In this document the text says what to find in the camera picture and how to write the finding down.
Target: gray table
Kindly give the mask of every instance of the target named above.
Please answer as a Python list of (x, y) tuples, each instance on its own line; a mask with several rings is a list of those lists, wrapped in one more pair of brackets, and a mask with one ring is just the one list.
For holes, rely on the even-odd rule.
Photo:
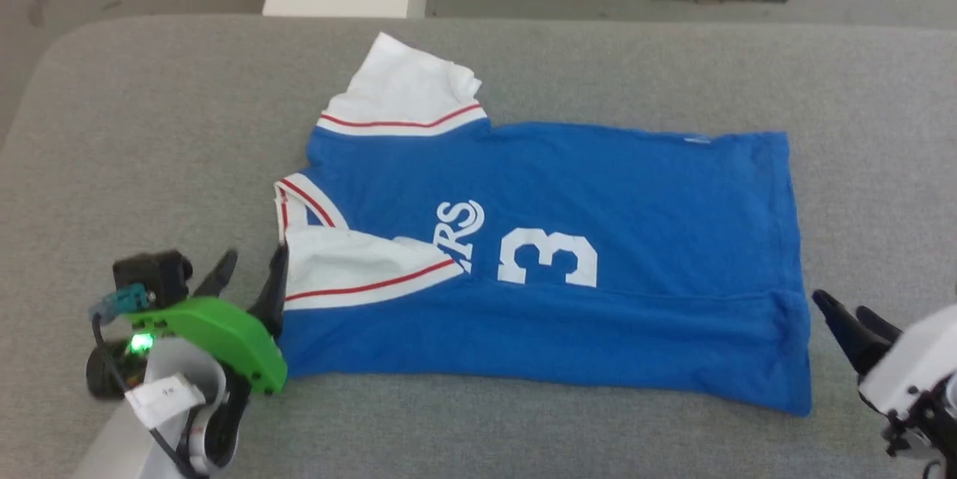
[[(957, 35), (896, 29), (169, 16), (47, 53), (0, 153), (0, 476), (69, 475), (115, 404), (85, 391), (110, 264), (239, 248), (379, 30), (474, 68), (497, 122), (786, 129), (807, 287), (908, 324), (954, 301)], [(916, 477), (813, 314), (814, 412), (469, 377), (314, 377), (254, 401), (230, 477)]]

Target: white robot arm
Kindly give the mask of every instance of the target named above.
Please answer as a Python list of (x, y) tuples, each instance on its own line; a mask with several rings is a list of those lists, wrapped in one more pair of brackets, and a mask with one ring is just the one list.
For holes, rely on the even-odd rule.
[(824, 291), (817, 304), (858, 373), (861, 400), (888, 420), (890, 456), (930, 459), (924, 479), (957, 479), (957, 305), (899, 330)]
[[(236, 257), (227, 251), (192, 296), (192, 266), (177, 251), (115, 262), (117, 292), (90, 309), (96, 347), (87, 386), (93, 396), (126, 401), (73, 479), (206, 479), (232, 461), (250, 393), (272, 395), (286, 376), (274, 343), (283, 330), (285, 247), (246, 312), (218, 299)], [(100, 321), (123, 313), (149, 332), (141, 335), (151, 343), (146, 368), (134, 339), (103, 341)]]

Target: green led light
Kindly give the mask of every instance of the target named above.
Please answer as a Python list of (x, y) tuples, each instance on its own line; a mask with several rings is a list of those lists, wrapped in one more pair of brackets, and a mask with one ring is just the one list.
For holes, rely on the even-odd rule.
[(137, 333), (129, 340), (129, 350), (133, 353), (146, 353), (153, 346), (153, 336), (149, 333)]

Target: blue jersey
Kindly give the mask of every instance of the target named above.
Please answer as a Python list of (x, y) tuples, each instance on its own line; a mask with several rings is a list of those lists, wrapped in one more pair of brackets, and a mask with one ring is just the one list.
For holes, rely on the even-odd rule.
[(480, 374), (810, 412), (786, 135), (492, 127), (464, 100), (428, 122), (324, 114), (307, 154), (277, 183), (290, 376)]

